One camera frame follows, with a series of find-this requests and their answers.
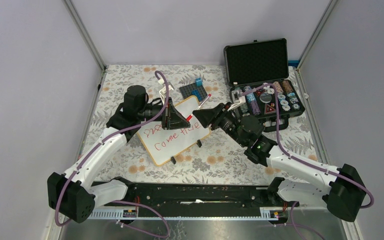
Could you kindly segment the white marker pen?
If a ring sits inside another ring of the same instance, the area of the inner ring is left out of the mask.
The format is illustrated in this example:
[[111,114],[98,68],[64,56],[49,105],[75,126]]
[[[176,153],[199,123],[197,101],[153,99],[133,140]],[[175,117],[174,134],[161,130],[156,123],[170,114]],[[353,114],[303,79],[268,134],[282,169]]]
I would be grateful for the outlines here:
[[199,104],[199,106],[196,108],[196,110],[200,110],[204,105],[205,103],[209,100],[209,98],[211,97],[212,95],[211,94],[208,94],[204,100]]

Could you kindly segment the yellow framed whiteboard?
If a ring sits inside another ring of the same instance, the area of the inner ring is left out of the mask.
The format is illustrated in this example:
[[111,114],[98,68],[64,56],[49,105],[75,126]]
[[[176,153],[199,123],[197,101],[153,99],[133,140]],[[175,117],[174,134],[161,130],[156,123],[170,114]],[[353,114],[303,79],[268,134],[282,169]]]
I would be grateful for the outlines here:
[[164,130],[161,123],[154,121],[142,126],[137,135],[154,164],[161,166],[210,133],[210,129],[204,128],[196,117],[192,117],[189,128]]

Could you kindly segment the red marker cap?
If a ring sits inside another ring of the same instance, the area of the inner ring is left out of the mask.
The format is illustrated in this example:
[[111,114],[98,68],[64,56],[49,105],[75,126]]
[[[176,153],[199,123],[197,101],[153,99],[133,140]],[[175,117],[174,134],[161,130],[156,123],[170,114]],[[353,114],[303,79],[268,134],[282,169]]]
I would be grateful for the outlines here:
[[189,121],[192,119],[192,117],[193,117],[193,115],[190,114],[190,115],[186,118],[186,120],[189,122]]

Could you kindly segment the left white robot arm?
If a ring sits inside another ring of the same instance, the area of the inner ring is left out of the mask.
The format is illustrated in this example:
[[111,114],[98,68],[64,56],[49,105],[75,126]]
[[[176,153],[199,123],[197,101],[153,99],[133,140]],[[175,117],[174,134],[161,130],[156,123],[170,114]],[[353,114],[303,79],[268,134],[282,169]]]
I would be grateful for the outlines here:
[[96,207],[113,201],[128,206],[135,192],[118,179],[100,185],[93,182],[110,158],[125,146],[145,124],[160,122],[163,130],[189,128],[190,122],[174,107],[170,97],[149,102],[141,85],[127,88],[123,102],[108,120],[102,134],[76,163],[63,173],[52,173],[47,179],[48,204],[55,217],[60,214],[76,223],[84,222]]

